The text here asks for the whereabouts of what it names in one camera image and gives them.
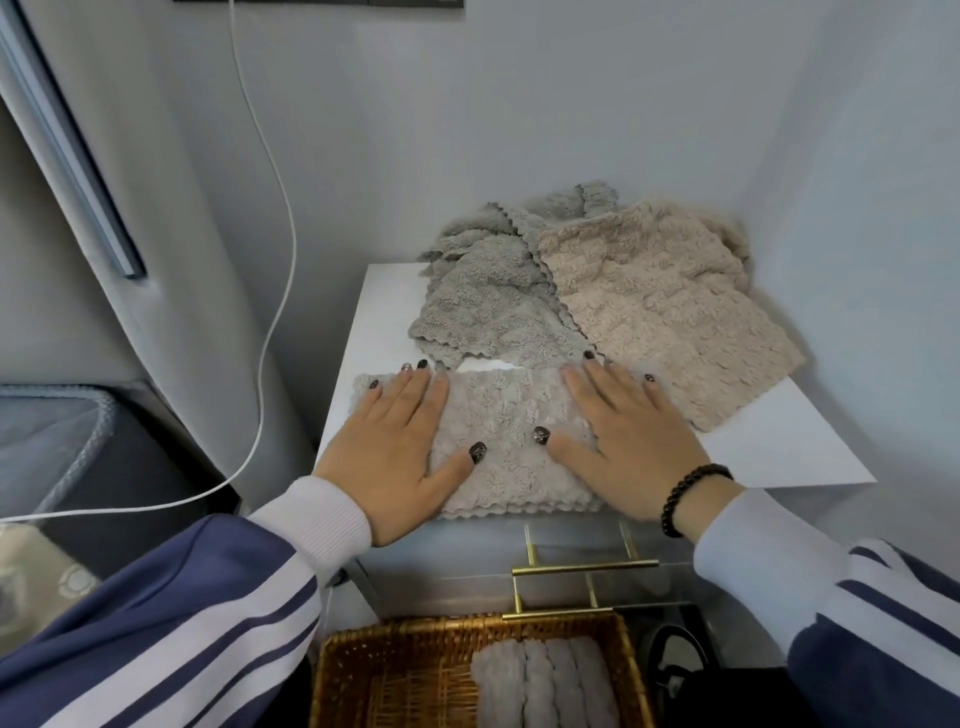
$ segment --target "white wall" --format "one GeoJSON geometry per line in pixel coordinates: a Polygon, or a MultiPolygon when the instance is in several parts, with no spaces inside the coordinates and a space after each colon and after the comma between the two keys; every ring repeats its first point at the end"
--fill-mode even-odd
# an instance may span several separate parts
{"type": "MultiPolygon", "coordinates": [[[[463,14],[241,4],[252,95],[300,224],[276,354],[301,414],[315,428],[324,420],[366,264],[413,260],[473,206],[606,178],[627,201],[666,193],[737,211],[832,6],[468,0],[463,14]]],[[[234,78],[226,5],[137,7],[267,322],[288,236],[234,78]]]]}
{"type": "Polygon", "coordinates": [[[960,577],[960,5],[888,6],[785,214],[758,223],[756,286],[813,353],[801,385],[880,482],[819,524],[960,577]]]}

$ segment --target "white cuff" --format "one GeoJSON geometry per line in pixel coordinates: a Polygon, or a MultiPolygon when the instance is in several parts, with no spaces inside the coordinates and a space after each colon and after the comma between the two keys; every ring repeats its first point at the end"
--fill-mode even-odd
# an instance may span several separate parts
{"type": "Polygon", "coordinates": [[[370,524],[346,493],[307,475],[286,493],[250,514],[250,520],[285,539],[324,582],[371,545],[370,524]]]}
{"type": "Polygon", "coordinates": [[[710,524],[693,568],[736,597],[785,655],[847,570],[846,552],[765,491],[737,496],[710,524]]]}

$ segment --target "hand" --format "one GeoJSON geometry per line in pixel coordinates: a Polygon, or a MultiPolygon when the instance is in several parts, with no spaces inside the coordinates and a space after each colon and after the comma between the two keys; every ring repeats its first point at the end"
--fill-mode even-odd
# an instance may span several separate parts
{"type": "MultiPolygon", "coordinates": [[[[596,359],[586,362],[584,372],[568,367],[563,376],[597,436],[599,452],[557,432],[547,436],[550,456],[618,511],[658,519],[673,487],[710,462],[707,452],[652,376],[637,383],[625,368],[596,359]]],[[[705,478],[681,498],[674,523],[697,541],[741,490],[726,478],[705,478]]]]}
{"type": "Polygon", "coordinates": [[[353,498],[370,522],[374,546],[391,544],[429,519],[487,451],[483,443],[463,448],[426,474],[450,386],[441,372],[427,390],[430,374],[424,359],[415,371],[402,370],[386,391],[375,381],[313,472],[353,498]]]}

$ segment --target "white stripe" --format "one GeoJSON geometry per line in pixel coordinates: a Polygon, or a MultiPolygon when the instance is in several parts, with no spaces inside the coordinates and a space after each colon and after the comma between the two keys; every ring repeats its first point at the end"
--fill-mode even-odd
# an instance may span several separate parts
{"type": "Polygon", "coordinates": [[[839,587],[830,594],[820,614],[933,684],[960,696],[960,658],[899,619],[839,587]]]}
{"type": "Polygon", "coordinates": [[[904,577],[866,556],[852,556],[850,577],[939,624],[960,639],[960,604],[928,589],[912,576],[904,577]]]}
{"type": "Polygon", "coordinates": [[[307,636],[303,642],[279,660],[274,660],[244,675],[243,678],[230,688],[227,693],[217,701],[217,704],[197,722],[194,728],[217,728],[223,725],[230,716],[247,705],[251,700],[262,695],[270,688],[275,688],[286,680],[290,676],[290,673],[300,664],[300,660],[302,660],[303,655],[306,654],[306,648],[310,644],[311,639],[312,636],[307,636]]]}
{"type": "Polygon", "coordinates": [[[293,614],[244,632],[177,693],[140,718],[135,728],[186,725],[250,662],[283,647],[320,616],[320,603],[311,595],[293,614]]]}
{"type": "Polygon", "coordinates": [[[868,548],[870,551],[883,559],[883,561],[886,562],[886,565],[896,573],[902,574],[903,576],[909,576],[912,579],[917,578],[913,575],[913,571],[910,570],[910,567],[906,565],[906,562],[903,561],[903,557],[900,556],[897,553],[897,550],[890,546],[887,542],[881,541],[880,539],[860,539],[855,545],[868,548]]]}
{"type": "Polygon", "coordinates": [[[115,718],[244,619],[265,617],[275,612],[312,578],[313,571],[302,557],[294,554],[248,595],[198,612],[110,677],[64,706],[43,724],[44,728],[102,725],[115,718]]]}

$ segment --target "rolled towel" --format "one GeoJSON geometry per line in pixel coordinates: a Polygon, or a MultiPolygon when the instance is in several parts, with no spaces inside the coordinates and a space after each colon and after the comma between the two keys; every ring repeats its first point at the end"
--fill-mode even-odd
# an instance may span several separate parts
{"type": "Polygon", "coordinates": [[[477,684],[477,728],[522,728],[526,651],[516,640],[490,644],[473,655],[470,677],[477,684]]]}
{"type": "Polygon", "coordinates": [[[568,640],[547,640],[546,654],[553,665],[553,699],[560,728],[588,728],[584,691],[568,640]]]}
{"type": "Polygon", "coordinates": [[[524,728],[558,728],[560,718],[554,705],[553,665],[546,656],[546,645],[540,640],[526,640],[526,695],[523,705],[524,728]]]}
{"type": "Polygon", "coordinates": [[[596,640],[575,637],[570,640],[570,651],[577,664],[577,674],[584,691],[587,723],[590,728],[619,728],[620,712],[610,685],[607,663],[596,640]]]}

